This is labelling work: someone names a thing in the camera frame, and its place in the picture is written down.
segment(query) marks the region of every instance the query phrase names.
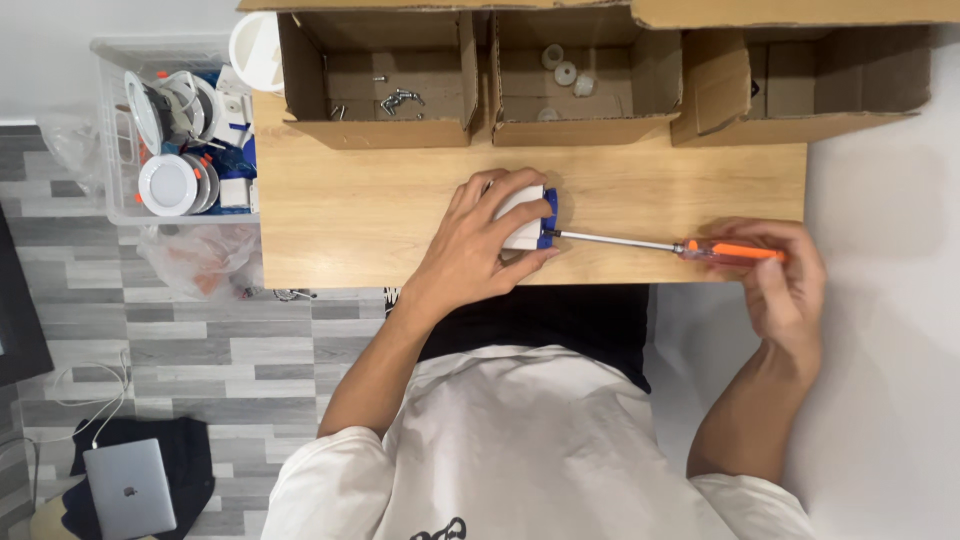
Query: plastic bag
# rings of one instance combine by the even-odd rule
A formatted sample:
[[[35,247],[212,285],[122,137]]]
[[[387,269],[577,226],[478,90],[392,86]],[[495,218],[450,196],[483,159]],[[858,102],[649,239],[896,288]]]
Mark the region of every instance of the plastic bag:
[[[82,105],[51,110],[36,119],[54,160],[72,173],[88,197],[103,199],[104,164],[96,111]]]
[[[197,300],[224,301],[250,296],[263,286],[260,226],[168,226],[140,228],[136,252],[171,288]]]

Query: cardboard box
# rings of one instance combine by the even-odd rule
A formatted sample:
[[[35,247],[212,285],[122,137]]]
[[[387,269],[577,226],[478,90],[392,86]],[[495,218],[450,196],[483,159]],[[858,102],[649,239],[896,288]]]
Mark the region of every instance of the cardboard box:
[[[697,30],[684,36],[684,89],[675,146],[855,132],[916,115],[929,100],[930,29]]]
[[[596,0],[243,0],[242,11],[290,11],[343,8],[512,9],[576,8]],[[612,0],[604,5],[628,6],[634,19],[648,28],[713,28],[757,25],[858,25],[918,22],[960,22],[955,0]]]
[[[540,56],[553,43],[588,97],[560,86]],[[496,146],[627,144],[677,117],[681,37],[636,25],[623,6],[496,12],[492,22],[492,128]],[[559,120],[538,121],[543,109]]]
[[[333,149],[468,146],[477,107],[470,12],[297,11],[277,16],[290,126]],[[374,77],[385,75],[387,82]],[[420,95],[396,116],[398,88]],[[344,119],[331,117],[346,106]]]

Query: white wall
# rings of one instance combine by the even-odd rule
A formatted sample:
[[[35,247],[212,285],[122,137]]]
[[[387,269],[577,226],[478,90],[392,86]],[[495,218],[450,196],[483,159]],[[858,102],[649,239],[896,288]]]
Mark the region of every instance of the white wall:
[[[810,146],[826,354],[785,483],[823,538],[960,537],[960,27],[939,39],[923,115]],[[756,339],[735,285],[664,285],[658,302],[654,408],[684,420],[658,425],[679,467]]]
[[[94,37],[229,34],[239,0],[10,0],[0,16],[0,125],[94,103]]]

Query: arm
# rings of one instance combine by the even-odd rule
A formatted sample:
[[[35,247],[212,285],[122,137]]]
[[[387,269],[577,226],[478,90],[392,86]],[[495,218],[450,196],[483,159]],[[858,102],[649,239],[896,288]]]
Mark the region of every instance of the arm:
[[[334,390],[318,437],[363,426],[383,438],[434,325],[457,307],[510,292],[560,252],[532,251],[506,267],[499,258],[507,236],[549,216],[552,208],[541,200],[517,205],[495,221],[494,213],[516,191],[545,183],[546,177],[533,169],[514,173],[497,169],[476,173],[457,187],[423,262],[403,286],[390,317]]]
[[[688,478],[721,473],[780,482],[793,420],[820,369],[820,315],[827,272],[799,223],[733,219],[714,237],[783,249],[743,276],[762,343],[713,404],[686,462]]]

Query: screwdriver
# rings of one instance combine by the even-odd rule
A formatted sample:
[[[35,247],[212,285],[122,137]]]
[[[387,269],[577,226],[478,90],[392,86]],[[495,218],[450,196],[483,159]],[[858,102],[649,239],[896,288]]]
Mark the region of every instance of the screwdriver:
[[[677,254],[682,260],[701,260],[703,262],[725,266],[738,266],[741,268],[752,268],[759,260],[765,258],[775,258],[780,262],[786,260],[786,254],[781,250],[757,248],[755,246],[718,240],[685,238],[684,241],[675,244],[658,244],[641,240],[628,240],[626,238],[613,238],[610,236],[598,236],[596,234],[552,231],[549,229],[543,232],[561,238],[577,238],[580,240],[590,240],[592,242],[606,242],[608,244],[663,250]]]

